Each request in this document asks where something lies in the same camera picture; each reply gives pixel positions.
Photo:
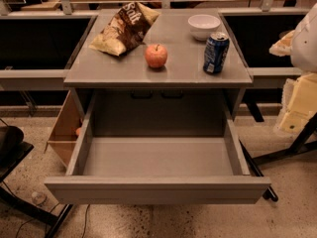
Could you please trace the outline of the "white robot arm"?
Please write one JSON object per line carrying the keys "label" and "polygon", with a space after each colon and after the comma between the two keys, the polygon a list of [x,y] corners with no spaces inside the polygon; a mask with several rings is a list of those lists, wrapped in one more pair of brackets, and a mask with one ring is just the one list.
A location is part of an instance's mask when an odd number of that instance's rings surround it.
{"label": "white robot arm", "polygon": [[292,65],[303,71],[297,79],[286,81],[276,124],[284,133],[299,133],[317,113],[317,4],[268,51],[278,57],[290,56]]}

